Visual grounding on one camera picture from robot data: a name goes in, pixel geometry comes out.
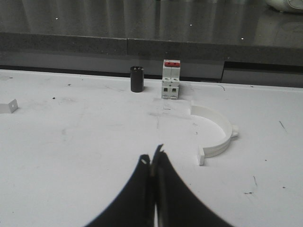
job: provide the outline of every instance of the black cylinder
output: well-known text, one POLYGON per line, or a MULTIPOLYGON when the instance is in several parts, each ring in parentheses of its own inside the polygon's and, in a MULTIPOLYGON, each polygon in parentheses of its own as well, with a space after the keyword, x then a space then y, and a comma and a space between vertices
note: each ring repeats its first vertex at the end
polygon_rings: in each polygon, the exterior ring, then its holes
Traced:
POLYGON ((142 92, 144 81, 144 68, 141 66, 131 67, 131 91, 142 92))

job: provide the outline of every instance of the gray granite surface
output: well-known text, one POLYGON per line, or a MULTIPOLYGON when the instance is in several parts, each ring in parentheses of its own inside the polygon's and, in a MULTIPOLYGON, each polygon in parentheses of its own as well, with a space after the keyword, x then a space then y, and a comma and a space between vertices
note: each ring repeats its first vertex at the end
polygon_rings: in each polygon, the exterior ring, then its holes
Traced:
POLYGON ((0 51, 303 66, 303 14, 263 0, 0 0, 0 51))

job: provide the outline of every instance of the black object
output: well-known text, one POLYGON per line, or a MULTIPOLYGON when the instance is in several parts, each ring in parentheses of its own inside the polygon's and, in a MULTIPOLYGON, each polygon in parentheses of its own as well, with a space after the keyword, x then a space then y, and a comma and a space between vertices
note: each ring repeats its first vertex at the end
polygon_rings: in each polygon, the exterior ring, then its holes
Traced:
POLYGON ((142 92, 144 87, 144 68, 141 66, 131 67, 131 91, 142 92))
POLYGON ((208 209, 183 183, 159 145, 152 164, 141 155, 128 183, 87 227, 232 227, 208 209))

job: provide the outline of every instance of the white semicircular bracket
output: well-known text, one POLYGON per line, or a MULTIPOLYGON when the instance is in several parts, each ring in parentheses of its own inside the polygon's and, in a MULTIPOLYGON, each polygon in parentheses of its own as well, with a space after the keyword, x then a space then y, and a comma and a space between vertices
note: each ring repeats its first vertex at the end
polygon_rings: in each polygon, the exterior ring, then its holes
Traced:
POLYGON ((211 146, 204 147, 203 145, 199 145, 198 162, 199 165, 202 166, 205 158, 219 155, 228 148, 231 138, 238 135, 239 128, 236 125, 232 125, 225 116, 208 107, 192 105, 190 114, 213 121, 221 127, 225 133, 223 139, 211 146))

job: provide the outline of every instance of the white workbench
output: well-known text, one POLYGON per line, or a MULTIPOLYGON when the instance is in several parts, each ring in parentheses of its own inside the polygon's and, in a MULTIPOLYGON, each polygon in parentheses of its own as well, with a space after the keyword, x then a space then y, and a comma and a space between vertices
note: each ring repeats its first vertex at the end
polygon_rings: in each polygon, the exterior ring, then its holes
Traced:
POLYGON ((193 193, 236 227, 303 226, 303 89, 0 70, 0 227, 81 227, 118 195, 140 154, 164 143, 193 193), (198 166, 199 144, 224 137, 191 102, 239 127, 198 166))

